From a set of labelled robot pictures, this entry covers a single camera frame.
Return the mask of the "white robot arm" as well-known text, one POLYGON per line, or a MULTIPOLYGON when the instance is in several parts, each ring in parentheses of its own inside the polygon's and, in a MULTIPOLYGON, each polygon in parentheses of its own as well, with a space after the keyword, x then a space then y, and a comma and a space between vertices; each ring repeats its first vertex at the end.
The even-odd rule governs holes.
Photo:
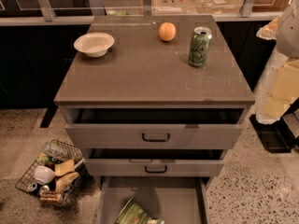
POLYGON ((299 0, 292 0, 281 16, 259 29, 257 36, 276 41, 260 80, 256 109, 259 123, 273 124, 299 98, 299 0))

